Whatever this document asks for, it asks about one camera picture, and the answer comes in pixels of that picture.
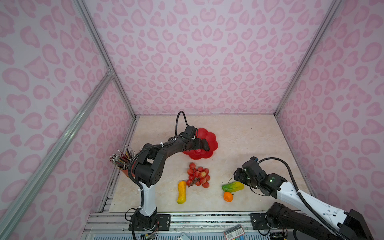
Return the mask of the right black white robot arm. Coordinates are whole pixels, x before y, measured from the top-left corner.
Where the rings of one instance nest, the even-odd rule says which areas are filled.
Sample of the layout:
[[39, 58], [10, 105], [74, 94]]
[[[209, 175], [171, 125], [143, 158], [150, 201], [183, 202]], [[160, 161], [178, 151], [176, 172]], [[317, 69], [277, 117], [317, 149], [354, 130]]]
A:
[[[267, 174], [261, 163], [278, 161], [287, 168], [290, 180]], [[267, 210], [262, 224], [271, 229], [291, 228], [317, 240], [371, 240], [373, 235], [363, 215], [354, 209], [346, 212], [300, 190], [290, 166], [282, 159], [250, 158], [234, 172], [234, 179], [266, 197], [280, 200]]]

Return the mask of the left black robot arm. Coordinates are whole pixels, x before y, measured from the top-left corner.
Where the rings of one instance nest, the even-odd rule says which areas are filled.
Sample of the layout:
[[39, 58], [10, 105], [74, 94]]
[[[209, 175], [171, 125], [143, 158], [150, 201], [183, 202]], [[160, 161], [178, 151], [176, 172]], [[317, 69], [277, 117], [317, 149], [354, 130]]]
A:
[[180, 134], [157, 145], [145, 144], [129, 166], [129, 178], [139, 187], [141, 202], [131, 217], [132, 230], [137, 227], [152, 230], [156, 225], [155, 186], [161, 179], [167, 158], [181, 152], [210, 150], [205, 139]]

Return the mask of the fake small orange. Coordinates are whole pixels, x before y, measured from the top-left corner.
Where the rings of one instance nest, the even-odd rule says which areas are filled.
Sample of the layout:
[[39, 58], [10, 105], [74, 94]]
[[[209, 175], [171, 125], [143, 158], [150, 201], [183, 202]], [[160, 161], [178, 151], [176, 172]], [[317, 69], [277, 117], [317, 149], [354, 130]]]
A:
[[223, 199], [226, 201], [226, 202], [232, 202], [233, 199], [234, 199], [234, 195], [230, 192], [224, 192], [223, 194]]

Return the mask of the fake green yellow mango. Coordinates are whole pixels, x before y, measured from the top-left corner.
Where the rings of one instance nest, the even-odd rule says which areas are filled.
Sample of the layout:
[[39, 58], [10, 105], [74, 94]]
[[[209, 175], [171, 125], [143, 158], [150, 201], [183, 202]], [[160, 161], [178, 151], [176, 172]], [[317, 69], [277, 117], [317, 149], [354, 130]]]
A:
[[222, 190], [228, 193], [238, 192], [243, 190], [244, 188], [245, 188], [245, 185], [240, 182], [232, 182], [226, 185], [222, 185]]

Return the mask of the fake red grape bunch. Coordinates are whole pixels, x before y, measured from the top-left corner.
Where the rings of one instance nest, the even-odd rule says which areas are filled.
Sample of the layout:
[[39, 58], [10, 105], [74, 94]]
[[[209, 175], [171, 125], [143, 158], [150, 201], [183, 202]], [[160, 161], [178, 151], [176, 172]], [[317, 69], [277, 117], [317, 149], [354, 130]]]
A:
[[189, 164], [187, 174], [189, 176], [186, 181], [187, 187], [190, 186], [202, 186], [203, 188], [210, 187], [211, 176], [209, 175], [210, 170], [208, 168], [197, 167], [195, 163]]

